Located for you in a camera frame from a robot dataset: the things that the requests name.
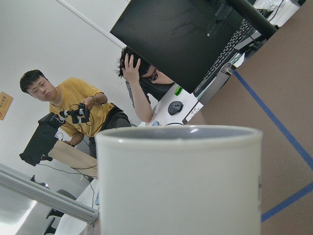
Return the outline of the white mug with handle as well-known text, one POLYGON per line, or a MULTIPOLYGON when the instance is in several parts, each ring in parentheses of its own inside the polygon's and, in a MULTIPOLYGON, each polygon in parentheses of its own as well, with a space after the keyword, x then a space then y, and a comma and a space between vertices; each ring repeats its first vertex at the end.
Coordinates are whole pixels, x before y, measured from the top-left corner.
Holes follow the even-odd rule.
POLYGON ((260 234, 262 137, 227 125, 98 133, 101 234, 260 234))

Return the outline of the black computer mouse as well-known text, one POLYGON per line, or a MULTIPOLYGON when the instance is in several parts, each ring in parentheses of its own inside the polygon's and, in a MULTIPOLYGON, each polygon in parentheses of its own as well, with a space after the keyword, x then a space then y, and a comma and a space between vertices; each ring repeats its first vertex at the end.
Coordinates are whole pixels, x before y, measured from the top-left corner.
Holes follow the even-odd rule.
POLYGON ((183 103, 181 101, 173 101, 168 106, 168 113, 169 115, 173 116, 178 114, 183 109, 183 103))

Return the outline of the seated man grey shirt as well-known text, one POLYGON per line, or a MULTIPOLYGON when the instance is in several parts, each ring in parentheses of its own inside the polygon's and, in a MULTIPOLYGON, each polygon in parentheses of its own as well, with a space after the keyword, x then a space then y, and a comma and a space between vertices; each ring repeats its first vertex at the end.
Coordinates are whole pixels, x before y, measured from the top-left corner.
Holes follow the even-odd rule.
POLYGON ((117 74, 125 79, 135 113, 142 122, 150 122, 153 117, 149 95, 160 101, 175 83, 128 46, 121 51, 117 74))

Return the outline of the man in yellow shirt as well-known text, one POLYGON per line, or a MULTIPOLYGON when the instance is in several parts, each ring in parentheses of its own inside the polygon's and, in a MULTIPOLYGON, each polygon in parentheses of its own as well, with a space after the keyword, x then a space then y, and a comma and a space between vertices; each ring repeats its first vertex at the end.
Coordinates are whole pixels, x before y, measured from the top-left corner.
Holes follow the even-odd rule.
POLYGON ((20 88, 40 101, 50 103, 49 110, 55 114, 77 108, 84 104, 90 110, 90 123, 75 124, 71 117, 61 129, 71 137, 65 143, 77 146, 85 136, 89 138, 89 155, 96 158, 94 136, 107 129, 130 127, 128 116, 98 88, 79 78, 68 78, 57 87, 53 86, 40 70, 26 72, 20 79, 20 88))

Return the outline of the black monitor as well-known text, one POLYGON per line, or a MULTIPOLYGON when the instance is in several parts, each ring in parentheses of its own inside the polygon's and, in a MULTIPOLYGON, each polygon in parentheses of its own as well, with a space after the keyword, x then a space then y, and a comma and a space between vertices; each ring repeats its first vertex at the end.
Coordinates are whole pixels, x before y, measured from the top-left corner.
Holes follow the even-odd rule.
POLYGON ((276 32, 252 0, 132 0, 111 34, 193 94, 243 20, 276 32))

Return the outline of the wooden board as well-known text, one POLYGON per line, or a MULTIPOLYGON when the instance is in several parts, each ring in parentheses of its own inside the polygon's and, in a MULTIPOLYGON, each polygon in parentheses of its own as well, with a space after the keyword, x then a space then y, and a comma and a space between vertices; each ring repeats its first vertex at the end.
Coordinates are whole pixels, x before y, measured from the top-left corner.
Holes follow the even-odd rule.
POLYGON ((48 156, 92 178, 98 178, 96 158, 63 141, 56 141, 53 148, 49 151, 48 156))

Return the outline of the black keyboard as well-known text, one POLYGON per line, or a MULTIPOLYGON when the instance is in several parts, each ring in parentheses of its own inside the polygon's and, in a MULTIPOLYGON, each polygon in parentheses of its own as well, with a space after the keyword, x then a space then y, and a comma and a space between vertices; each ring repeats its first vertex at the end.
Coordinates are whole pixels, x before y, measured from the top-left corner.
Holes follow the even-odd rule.
POLYGON ((208 70, 207 74, 204 76, 202 82, 193 91, 195 97, 198 97, 203 92, 203 90, 212 82, 222 66, 233 59, 233 57, 237 54, 234 47, 246 38, 248 38, 252 31, 253 26, 247 20, 243 20, 239 29, 233 34, 221 54, 218 56, 216 61, 208 70))

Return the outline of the aluminium frame post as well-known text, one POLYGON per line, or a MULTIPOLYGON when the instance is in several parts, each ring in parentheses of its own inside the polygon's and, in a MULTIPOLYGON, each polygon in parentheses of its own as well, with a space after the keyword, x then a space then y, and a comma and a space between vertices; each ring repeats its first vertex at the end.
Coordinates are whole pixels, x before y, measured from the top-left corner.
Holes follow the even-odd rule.
POLYGON ((88 224, 94 224, 99 217, 98 210, 40 186, 3 164, 0 165, 0 185, 88 224))

